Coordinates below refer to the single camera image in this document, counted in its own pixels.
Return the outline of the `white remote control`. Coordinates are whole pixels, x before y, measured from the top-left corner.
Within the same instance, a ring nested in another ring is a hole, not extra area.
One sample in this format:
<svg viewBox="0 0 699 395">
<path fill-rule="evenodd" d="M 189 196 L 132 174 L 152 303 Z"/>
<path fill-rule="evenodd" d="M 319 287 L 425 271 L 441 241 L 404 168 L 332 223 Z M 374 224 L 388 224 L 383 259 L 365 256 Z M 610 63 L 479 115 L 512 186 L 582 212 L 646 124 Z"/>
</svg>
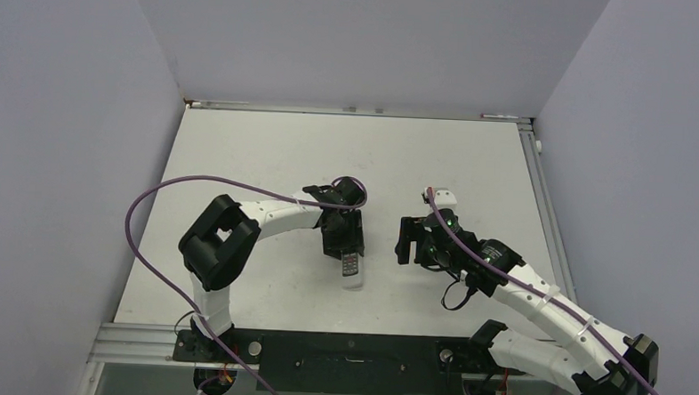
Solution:
<svg viewBox="0 0 699 395">
<path fill-rule="evenodd" d="M 363 257 L 359 252 L 341 255 L 341 285 L 345 290 L 358 290 L 364 285 Z"/>
</svg>

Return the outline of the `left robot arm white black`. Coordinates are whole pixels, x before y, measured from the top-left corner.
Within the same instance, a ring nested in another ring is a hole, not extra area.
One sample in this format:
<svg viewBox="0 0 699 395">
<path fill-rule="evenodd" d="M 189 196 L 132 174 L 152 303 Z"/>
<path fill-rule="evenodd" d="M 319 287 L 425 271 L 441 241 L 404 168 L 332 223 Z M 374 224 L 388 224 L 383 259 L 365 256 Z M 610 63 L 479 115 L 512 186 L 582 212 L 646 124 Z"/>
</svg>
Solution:
<svg viewBox="0 0 699 395">
<path fill-rule="evenodd" d="M 189 271 L 197 313 L 178 332 L 173 359 L 179 362 L 232 363 L 239 356 L 259 364 L 261 339 L 235 330 L 229 288 L 239 278 L 256 243 L 291 230 L 320 231 L 323 254 L 341 263 L 345 289 L 364 284 L 365 255 L 359 207 L 365 187 L 350 177 L 311 185 L 283 200 L 238 203 L 215 197 L 178 244 Z"/>
</svg>

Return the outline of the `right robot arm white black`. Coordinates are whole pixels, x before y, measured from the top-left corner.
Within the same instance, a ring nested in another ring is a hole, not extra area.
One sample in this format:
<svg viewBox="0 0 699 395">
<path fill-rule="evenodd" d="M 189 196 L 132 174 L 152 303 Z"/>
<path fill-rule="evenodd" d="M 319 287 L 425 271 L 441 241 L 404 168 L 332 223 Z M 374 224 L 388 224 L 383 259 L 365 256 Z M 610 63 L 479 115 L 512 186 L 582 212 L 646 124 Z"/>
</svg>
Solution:
<svg viewBox="0 0 699 395">
<path fill-rule="evenodd" d="M 542 343 L 488 320 L 471 338 L 470 363 L 480 371 L 512 368 L 572 395 L 649 395 L 658 378 L 659 347 L 649 336 L 608 326 L 547 283 L 498 239 L 477 238 L 451 209 L 400 220 L 398 263 L 438 269 L 512 308 L 549 338 Z"/>
</svg>

